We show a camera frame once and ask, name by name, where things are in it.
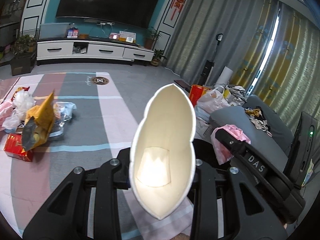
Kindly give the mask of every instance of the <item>cabinet drawer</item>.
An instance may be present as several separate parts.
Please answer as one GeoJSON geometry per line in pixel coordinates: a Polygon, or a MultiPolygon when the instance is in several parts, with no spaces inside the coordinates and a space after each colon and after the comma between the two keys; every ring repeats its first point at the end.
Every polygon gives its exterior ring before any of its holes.
{"type": "Polygon", "coordinates": [[[39,43],[37,57],[72,55],[73,42],[39,43]]]}
{"type": "Polygon", "coordinates": [[[122,57],[124,48],[117,46],[89,44],[88,55],[102,57],[122,57]]]}
{"type": "Polygon", "coordinates": [[[140,49],[124,49],[124,58],[141,59],[146,61],[151,61],[153,58],[153,52],[144,51],[140,49]]]}

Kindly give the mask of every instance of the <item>sofa cushion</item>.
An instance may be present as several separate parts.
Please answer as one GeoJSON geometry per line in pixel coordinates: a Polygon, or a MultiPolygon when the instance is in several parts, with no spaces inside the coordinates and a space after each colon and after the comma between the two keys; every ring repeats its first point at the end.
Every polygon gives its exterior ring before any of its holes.
{"type": "Polygon", "coordinates": [[[243,108],[252,108],[260,106],[263,110],[265,119],[271,127],[272,138],[288,156],[290,152],[293,134],[291,130],[284,124],[280,117],[273,111],[266,103],[264,103],[256,95],[251,95],[247,98],[247,102],[242,106],[243,108]]]}
{"type": "Polygon", "coordinates": [[[210,124],[218,127],[226,124],[236,125],[250,138],[251,145],[263,154],[280,172],[283,172],[288,157],[273,138],[255,128],[241,106],[231,106],[214,111],[210,114],[210,124]]]}

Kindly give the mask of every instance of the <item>television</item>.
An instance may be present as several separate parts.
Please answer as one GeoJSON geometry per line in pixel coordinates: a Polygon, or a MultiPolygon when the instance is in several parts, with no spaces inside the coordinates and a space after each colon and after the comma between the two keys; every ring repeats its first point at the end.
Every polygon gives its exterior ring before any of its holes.
{"type": "Polygon", "coordinates": [[[78,17],[148,28],[158,0],[60,0],[56,17],[78,17]]]}

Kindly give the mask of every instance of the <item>metal screw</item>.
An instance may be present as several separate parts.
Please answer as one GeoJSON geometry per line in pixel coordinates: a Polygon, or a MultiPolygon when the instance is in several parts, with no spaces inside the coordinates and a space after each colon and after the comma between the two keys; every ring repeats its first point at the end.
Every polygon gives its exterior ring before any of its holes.
{"type": "Polygon", "coordinates": [[[111,164],[112,166],[117,166],[119,163],[120,163],[120,161],[119,161],[118,159],[112,159],[112,160],[110,161],[110,164],[111,164]]]}
{"type": "Polygon", "coordinates": [[[231,172],[232,174],[237,174],[237,173],[239,172],[239,169],[238,169],[237,167],[231,167],[231,168],[230,168],[230,172],[231,172]]]}
{"type": "Polygon", "coordinates": [[[75,167],[75,168],[73,169],[73,172],[74,172],[75,174],[80,174],[82,171],[83,171],[83,169],[82,169],[81,167],[75,167]]]}
{"type": "Polygon", "coordinates": [[[202,161],[201,160],[199,160],[199,159],[196,159],[196,166],[200,166],[200,165],[202,165],[202,161]]]}

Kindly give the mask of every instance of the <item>white cylinder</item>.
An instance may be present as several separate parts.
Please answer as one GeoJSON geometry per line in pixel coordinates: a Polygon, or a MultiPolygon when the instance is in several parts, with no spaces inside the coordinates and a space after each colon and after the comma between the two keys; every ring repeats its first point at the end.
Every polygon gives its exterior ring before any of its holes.
{"type": "Polygon", "coordinates": [[[232,75],[233,75],[233,71],[227,67],[224,67],[214,87],[215,88],[220,86],[226,87],[232,75]]]}

